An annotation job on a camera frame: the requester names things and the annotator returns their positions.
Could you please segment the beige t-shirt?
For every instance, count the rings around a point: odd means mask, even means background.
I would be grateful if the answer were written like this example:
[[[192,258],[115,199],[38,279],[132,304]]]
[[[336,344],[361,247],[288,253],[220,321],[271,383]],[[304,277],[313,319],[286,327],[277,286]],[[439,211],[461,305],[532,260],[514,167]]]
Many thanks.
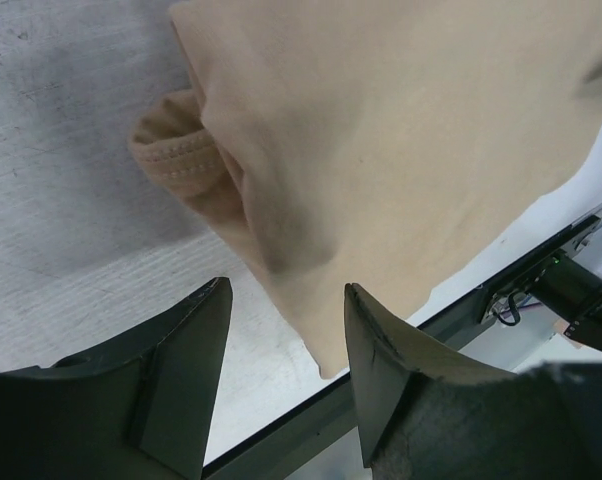
[[[323,378],[343,289],[401,317],[602,123],[602,1],[184,1],[191,85],[137,124],[147,176],[243,259]]]

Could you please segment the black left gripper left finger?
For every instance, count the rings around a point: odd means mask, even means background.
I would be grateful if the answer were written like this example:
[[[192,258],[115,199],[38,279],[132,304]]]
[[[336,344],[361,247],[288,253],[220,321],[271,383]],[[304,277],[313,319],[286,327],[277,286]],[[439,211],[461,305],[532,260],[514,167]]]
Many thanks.
[[[231,316],[216,278],[48,368],[0,373],[0,479],[197,479]]]

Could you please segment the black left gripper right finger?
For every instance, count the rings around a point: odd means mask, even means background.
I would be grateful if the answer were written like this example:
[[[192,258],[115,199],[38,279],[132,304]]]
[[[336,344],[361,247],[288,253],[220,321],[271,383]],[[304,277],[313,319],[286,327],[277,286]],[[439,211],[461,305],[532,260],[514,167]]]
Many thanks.
[[[365,466],[377,479],[602,479],[602,363],[512,373],[345,288]]]

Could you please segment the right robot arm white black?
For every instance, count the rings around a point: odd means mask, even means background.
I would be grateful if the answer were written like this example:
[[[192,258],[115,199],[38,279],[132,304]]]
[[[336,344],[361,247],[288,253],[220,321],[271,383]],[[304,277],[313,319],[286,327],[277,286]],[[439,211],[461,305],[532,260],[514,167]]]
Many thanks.
[[[602,352],[602,278],[575,256],[602,230],[602,204],[561,231],[529,293],[567,323],[563,335]]]

